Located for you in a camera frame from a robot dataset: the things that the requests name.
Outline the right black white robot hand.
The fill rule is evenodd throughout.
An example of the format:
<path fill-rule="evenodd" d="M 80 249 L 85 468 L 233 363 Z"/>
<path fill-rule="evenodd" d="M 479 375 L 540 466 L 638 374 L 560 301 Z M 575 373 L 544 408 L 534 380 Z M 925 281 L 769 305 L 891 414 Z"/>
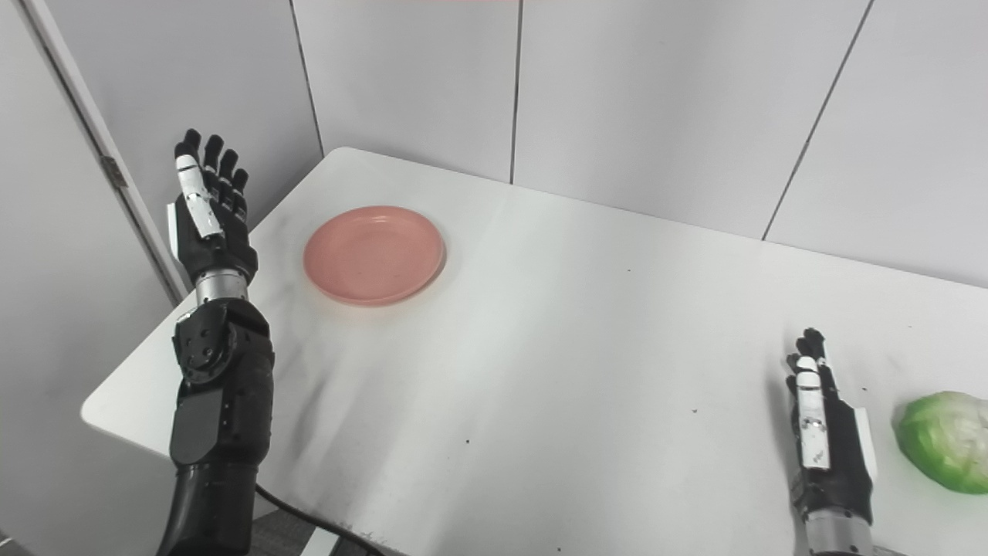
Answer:
<path fill-rule="evenodd" d="M 821 331 L 814 327 L 802 331 L 787 363 L 790 427 L 797 454 L 790 487 L 795 514 L 805 524 L 813 515 L 827 513 L 872 527 L 878 464 L 867 412 L 842 398 Z"/>

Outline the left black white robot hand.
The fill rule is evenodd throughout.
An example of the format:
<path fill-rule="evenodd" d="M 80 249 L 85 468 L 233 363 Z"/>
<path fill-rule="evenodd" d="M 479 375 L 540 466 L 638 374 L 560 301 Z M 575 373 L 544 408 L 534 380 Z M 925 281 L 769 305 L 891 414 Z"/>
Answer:
<path fill-rule="evenodd" d="M 252 281 L 259 263 L 246 224 L 249 174 L 239 155 L 217 134 L 203 138 L 195 129 L 186 130 L 174 154 L 180 192 L 166 214 L 170 250 L 184 278 L 194 283 L 230 269 Z"/>

